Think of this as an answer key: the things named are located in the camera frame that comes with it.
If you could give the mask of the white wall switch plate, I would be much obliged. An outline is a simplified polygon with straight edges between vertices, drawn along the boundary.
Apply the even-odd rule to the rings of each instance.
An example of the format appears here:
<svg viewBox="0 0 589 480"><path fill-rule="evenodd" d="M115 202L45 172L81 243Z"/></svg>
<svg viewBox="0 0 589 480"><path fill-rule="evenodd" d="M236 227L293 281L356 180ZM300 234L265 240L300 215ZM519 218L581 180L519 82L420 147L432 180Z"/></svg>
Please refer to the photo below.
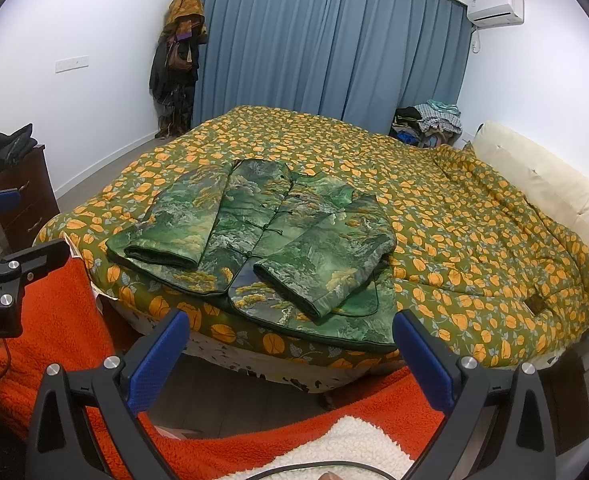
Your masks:
<svg viewBox="0 0 589 480"><path fill-rule="evenodd" d="M89 56L81 55L76 58L65 58L55 62L55 73L62 74L71 70L80 70L89 66Z"/></svg>

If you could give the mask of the blue window curtain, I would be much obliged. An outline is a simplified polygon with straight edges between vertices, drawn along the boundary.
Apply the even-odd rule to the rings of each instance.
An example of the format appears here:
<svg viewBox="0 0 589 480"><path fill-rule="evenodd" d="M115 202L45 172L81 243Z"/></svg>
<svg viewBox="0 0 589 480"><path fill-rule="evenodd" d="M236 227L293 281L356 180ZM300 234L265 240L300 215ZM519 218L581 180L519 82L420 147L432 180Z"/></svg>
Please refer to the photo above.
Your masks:
<svg viewBox="0 0 589 480"><path fill-rule="evenodd" d="M202 0L195 122L238 105L375 133L401 107L458 100L472 26L456 0Z"/></svg>

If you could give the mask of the cream padded headboard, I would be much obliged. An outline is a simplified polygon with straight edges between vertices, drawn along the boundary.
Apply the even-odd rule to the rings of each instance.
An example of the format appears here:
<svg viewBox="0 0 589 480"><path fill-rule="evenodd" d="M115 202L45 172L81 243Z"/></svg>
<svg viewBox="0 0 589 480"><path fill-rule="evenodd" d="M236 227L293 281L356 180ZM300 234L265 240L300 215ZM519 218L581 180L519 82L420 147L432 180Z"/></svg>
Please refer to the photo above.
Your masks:
<svg viewBox="0 0 589 480"><path fill-rule="evenodd" d="M556 155L498 122L485 122L472 146L547 216L589 246L589 180Z"/></svg>

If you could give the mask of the dark cloth on dresser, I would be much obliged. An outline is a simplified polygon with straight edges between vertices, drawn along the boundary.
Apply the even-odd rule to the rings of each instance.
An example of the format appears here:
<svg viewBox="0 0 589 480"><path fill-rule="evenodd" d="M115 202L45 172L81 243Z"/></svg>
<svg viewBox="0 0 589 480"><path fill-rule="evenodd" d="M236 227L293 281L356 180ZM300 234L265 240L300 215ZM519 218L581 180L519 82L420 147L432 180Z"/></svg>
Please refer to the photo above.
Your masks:
<svg viewBox="0 0 589 480"><path fill-rule="evenodd" d="M27 124L11 134L0 132L0 172L17 166L37 146L37 140L32 134L32 124Z"/></svg>

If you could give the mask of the dark wooden dresser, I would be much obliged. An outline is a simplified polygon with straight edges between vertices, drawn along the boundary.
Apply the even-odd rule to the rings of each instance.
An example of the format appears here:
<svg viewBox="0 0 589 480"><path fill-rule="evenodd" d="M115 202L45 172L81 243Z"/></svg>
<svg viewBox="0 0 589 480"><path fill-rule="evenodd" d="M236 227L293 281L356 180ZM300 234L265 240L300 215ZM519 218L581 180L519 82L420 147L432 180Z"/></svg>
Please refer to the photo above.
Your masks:
<svg viewBox="0 0 589 480"><path fill-rule="evenodd" d="M30 247L46 222L59 214L44 144L37 144L16 166L0 172L0 191L6 188L16 188L20 202L0 214L0 247L3 252L18 252Z"/></svg>

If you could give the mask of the green landscape print jacket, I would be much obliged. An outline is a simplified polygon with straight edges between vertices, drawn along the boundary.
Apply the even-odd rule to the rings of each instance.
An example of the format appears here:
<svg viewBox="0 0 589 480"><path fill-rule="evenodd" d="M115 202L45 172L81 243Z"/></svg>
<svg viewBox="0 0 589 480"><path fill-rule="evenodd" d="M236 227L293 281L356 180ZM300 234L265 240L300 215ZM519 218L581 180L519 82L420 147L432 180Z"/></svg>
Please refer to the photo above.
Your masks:
<svg viewBox="0 0 589 480"><path fill-rule="evenodd" d="M264 328L380 352L393 346L394 245L375 195L244 159L186 172L107 248L123 266Z"/></svg>

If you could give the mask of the clothes hanging on rack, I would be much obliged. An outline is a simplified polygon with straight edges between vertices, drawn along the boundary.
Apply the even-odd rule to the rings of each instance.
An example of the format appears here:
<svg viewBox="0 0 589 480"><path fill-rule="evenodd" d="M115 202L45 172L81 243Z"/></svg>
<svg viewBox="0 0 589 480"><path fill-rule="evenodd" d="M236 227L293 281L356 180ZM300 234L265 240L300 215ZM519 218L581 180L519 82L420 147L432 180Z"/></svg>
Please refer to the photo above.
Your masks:
<svg viewBox="0 0 589 480"><path fill-rule="evenodd" d="M149 91L158 112L157 139L191 129L199 48L208 41L202 0L172 0L154 52Z"/></svg>

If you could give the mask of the pile of clothes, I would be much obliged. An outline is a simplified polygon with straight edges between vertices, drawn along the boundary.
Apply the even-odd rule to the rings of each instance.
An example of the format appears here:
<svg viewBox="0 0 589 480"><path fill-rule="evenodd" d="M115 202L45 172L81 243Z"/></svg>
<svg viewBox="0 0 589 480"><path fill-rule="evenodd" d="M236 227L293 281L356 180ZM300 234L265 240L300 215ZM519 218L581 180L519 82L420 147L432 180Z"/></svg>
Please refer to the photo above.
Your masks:
<svg viewBox="0 0 589 480"><path fill-rule="evenodd" d="M436 100L398 108L389 136L416 148L454 145L462 134L460 115L455 104Z"/></svg>

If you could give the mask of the white wall air conditioner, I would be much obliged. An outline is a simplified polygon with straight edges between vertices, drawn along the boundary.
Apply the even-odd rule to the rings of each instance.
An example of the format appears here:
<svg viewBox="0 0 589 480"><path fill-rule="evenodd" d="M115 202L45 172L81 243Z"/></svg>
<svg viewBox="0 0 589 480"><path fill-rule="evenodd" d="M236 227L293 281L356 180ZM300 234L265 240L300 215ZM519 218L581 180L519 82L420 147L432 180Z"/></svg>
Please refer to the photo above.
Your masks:
<svg viewBox="0 0 589 480"><path fill-rule="evenodd" d="M467 18L477 28L522 25L524 0L471 0Z"/></svg>

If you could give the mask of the orange fleece garment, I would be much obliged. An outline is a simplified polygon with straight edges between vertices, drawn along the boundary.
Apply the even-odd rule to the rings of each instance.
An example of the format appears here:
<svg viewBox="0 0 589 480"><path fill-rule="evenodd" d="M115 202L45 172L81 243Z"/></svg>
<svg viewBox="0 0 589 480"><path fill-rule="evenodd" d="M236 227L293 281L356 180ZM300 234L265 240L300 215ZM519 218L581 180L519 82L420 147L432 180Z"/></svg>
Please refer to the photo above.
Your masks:
<svg viewBox="0 0 589 480"><path fill-rule="evenodd" d="M30 418L47 365L57 362L66 370L86 370L99 365L113 349L85 266L78 259L28 286L22 325L22 335L0 350L0 479L24 476ZM331 412L253 434L177 440L162 436L147 416L139 420L178 477L224 479L227 474L264 466L321 437L343 416L381 428L413 460L443 420L441 413L430 408L409 370L349 389L344 402Z"/></svg>

